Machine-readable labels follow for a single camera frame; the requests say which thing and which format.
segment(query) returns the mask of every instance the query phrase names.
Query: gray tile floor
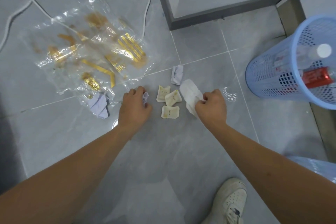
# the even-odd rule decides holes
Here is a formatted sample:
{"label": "gray tile floor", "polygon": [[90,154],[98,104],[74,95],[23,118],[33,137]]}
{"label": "gray tile floor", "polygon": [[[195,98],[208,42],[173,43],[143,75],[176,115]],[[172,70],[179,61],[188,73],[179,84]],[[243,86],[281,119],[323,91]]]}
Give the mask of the gray tile floor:
{"label": "gray tile floor", "polygon": [[[1,25],[25,0],[15,1],[1,12]],[[77,0],[38,1],[50,14],[57,15]],[[136,32],[141,32],[147,0],[107,1],[115,14],[125,17]],[[23,29],[44,19],[31,6],[13,23],[8,43],[0,53],[0,126],[2,131],[6,129],[2,141],[11,146],[15,156],[11,163],[18,170],[17,180],[34,175],[109,131],[120,107],[110,109],[110,117],[100,120],[71,94],[55,93],[43,72],[29,60],[27,49],[18,38]],[[200,223],[216,190],[225,179],[235,176],[248,188],[245,222],[278,223],[225,150],[187,111],[184,102],[177,104],[178,119],[163,120],[163,104],[155,101],[158,85],[170,85],[171,68],[181,62],[185,65],[184,79],[192,79],[203,92],[214,88],[222,91],[230,126],[281,154],[326,160],[308,103],[259,99],[245,83],[248,62],[284,38],[276,8],[170,33],[160,0],[152,0],[147,20],[146,40],[156,48],[161,62],[152,74],[134,81],[132,86],[144,85],[148,89],[153,114],[120,152],[77,222]]]}

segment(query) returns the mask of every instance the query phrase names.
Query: forearm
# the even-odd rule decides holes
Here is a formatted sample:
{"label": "forearm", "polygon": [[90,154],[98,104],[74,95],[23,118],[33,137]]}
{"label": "forearm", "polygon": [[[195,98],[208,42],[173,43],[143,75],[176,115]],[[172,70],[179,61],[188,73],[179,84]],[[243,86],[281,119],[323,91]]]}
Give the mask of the forearm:
{"label": "forearm", "polygon": [[210,131],[282,224],[335,222],[336,185],[331,181],[229,126]]}
{"label": "forearm", "polygon": [[71,223],[132,135],[120,127],[0,197],[3,223]]}

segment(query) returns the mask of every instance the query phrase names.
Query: left hand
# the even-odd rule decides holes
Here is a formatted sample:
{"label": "left hand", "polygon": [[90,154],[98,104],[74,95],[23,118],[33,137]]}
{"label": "left hand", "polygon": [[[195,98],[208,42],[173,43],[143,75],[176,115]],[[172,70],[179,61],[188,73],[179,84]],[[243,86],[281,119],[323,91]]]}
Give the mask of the left hand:
{"label": "left hand", "polygon": [[137,90],[131,89],[124,94],[119,111],[118,127],[129,132],[131,137],[145,124],[153,109],[149,103],[145,106],[142,103],[142,95],[145,92],[145,88],[139,86]]}

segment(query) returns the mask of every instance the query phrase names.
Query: shoe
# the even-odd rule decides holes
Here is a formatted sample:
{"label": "shoe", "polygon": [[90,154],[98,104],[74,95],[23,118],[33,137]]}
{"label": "shoe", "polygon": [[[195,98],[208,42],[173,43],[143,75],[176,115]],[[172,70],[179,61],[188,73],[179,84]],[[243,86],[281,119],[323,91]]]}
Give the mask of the shoe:
{"label": "shoe", "polygon": [[246,186],[241,180],[226,180],[218,190],[211,212],[202,224],[243,224],[246,198]]}

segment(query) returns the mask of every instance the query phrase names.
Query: blue plastic basket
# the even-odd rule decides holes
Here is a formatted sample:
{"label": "blue plastic basket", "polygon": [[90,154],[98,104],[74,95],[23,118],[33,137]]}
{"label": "blue plastic basket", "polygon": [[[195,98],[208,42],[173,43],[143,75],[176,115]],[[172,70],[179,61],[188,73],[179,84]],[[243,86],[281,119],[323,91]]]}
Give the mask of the blue plastic basket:
{"label": "blue plastic basket", "polygon": [[[246,68],[246,83],[261,98],[296,100],[315,103],[323,108],[336,109],[336,83],[308,89],[302,81],[296,62],[298,45],[314,46],[329,44],[332,54],[313,63],[306,69],[336,67],[336,18],[325,15],[313,16],[301,23],[295,33],[253,59]],[[275,61],[283,57],[281,72]]]}

